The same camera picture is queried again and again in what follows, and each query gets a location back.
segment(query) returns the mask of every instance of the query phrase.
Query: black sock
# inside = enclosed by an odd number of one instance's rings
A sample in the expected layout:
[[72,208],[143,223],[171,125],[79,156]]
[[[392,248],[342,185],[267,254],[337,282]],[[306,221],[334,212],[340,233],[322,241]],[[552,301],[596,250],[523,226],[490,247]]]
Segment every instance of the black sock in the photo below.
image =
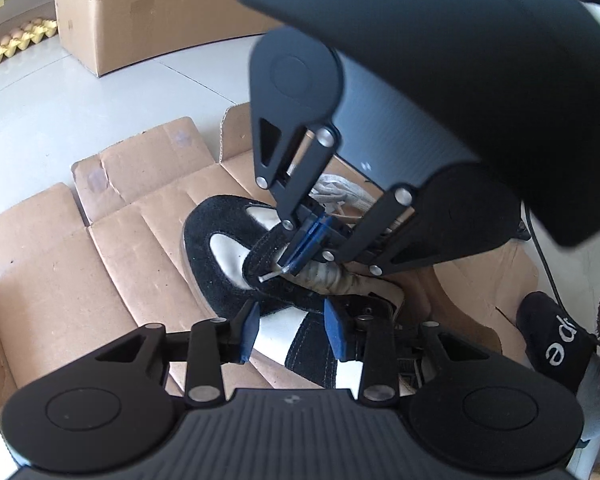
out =
[[595,343],[544,292],[532,292],[522,300],[516,325],[533,368],[577,393]]

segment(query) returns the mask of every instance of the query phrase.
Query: floor grout line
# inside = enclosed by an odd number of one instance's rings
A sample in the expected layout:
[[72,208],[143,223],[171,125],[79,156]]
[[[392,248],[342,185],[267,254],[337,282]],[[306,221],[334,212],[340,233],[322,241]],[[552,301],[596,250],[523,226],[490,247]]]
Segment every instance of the floor grout line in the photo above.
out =
[[38,72],[39,70],[42,70],[43,68],[46,68],[46,67],[48,67],[48,66],[51,66],[51,65],[53,65],[53,63],[57,63],[58,61],[62,61],[62,60],[65,58],[65,57],[68,57],[68,56],[70,56],[70,55],[71,55],[71,54],[69,54],[68,52],[66,52],[66,54],[64,54],[64,56],[62,56],[62,57],[59,57],[58,59],[55,59],[55,60],[53,60],[52,62],[50,62],[50,63],[47,63],[46,65],[43,65],[43,66],[41,66],[41,67],[38,67],[38,68],[37,68],[37,69],[35,69],[33,72],[29,72],[28,74],[25,74],[25,75],[24,75],[24,76],[22,76],[21,78],[19,78],[19,79],[16,79],[16,81],[13,81],[13,82],[9,83],[9,84],[8,84],[7,86],[5,86],[4,88],[1,88],[1,89],[0,89],[0,92],[3,92],[4,90],[6,90],[7,88],[9,88],[10,86],[12,86],[12,85],[15,85],[16,83],[18,83],[18,82],[22,81],[23,79],[26,79],[26,78],[27,78],[27,77],[29,77],[30,75],[32,75],[32,74],[35,74],[35,73],[36,73],[36,72]]
[[161,64],[163,67],[168,68],[169,70],[173,70],[176,74],[180,74],[183,77],[186,77],[189,81],[193,81],[194,83],[198,83],[200,86],[203,86],[204,88],[206,88],[207,90],[211,90],[214,94],[219,95],[221,98],[226,99],[227,101],[229,101],[230,103],[237,105],[237,103],[235,103],[233,100],[229,99],[227,96],[222,95],[220,92],[215,91],[213,88],[209,88],[207,85],[202,84],[200,81],[193,79],[192,77],[189,77],[186,74],[183,74],[182,72],[180,72],[179,70],[174,69],[174,67],[169,66],[164,64],[163,62],[161,62],[158,59],[154,59],[155,62],[158,62],[159,64]]

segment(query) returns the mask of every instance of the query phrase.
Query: white floor tile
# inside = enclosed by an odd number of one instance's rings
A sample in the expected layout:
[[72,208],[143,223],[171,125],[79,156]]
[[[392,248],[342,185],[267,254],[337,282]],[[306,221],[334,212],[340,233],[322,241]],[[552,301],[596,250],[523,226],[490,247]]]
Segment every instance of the white floor tile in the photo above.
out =
[[260,36],[220,41],[156,58],[230,101],[249,100],[249,57]]
[[60,46],[58,36],[43,40],[37,45],[31,44],[27,50],[18,52],[11,59],[4,59],[0,63],[0,91],[68,55],[69,53]]
[[183,116],[218,156],[219,124],[232,103],[149,60],[96,78],[73,57],[0,92],[0,213],[55,182],[71,165]]

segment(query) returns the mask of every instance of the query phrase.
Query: silver screw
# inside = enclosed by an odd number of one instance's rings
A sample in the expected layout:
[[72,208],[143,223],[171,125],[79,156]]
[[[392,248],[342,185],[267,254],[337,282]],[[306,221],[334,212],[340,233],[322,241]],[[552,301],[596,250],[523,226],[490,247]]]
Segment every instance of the silver screw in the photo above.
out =
[[386,384],[374,384],[365,388],[362,394],[365,396],[365,399],[372,400],[373,402],[383,402],[384,400],[393,399],[395,390]]
[[209,402],[210,400],[216,400],[220,397],[220,390],[215,386],[195,386],[189,390],[189,399],[195,400],[196,402]]
[[411,193],[409,193],[409,191],[407,191],[403,187],[399,187],[398,189],[396,189],[394,196],[395,201],[398,204],[403,205],[405,207],[410,206],[411,202],[413,201],[413,196],[411,196]]
[[327,128],[320,128],[315,134],[315,138],[318,139],[318,142],[325,148],[330,148],[336,142],[333,134],[327,130]]

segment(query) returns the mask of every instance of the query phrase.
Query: black cable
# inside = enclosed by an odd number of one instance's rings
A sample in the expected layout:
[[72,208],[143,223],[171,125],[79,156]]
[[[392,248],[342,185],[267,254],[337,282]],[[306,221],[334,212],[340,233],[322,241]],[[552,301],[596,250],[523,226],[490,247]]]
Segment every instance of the black cable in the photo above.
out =
[[536,231],[534,230],[533,223],[531,222],[531,213],[529,212],[529,207],[525,203],[525,217],[526,217],[526,227],[529,229],[529,234],[531,234],[531,239],[534,241],[534,245],[536,246],[536,251],[538,251],[538,256],[540,256],[540,261],[542,262],[542,266],[544,267],[544,272],[546,273],[547,278],[549,279],[549,285],[554,292],[555,301],[560,306],[562,311],[569,316],[576,325],[576,329],[586,334],[589,339],[591,339],[596,345],[600,347],[600,339],[598,339],[594,334],[589,333],[583,327],[581,327],[567,312],[567,309],[564,307],[564,303],[562,302],[562,298],[558,293],[558,287],[555,286],[554,276],[551,273],[551,269],[549,268],[549,264],[544,257],[544,253],[542,252],[542,247],[540,247],[540,243],[538,242],[538,237],[536,236]]

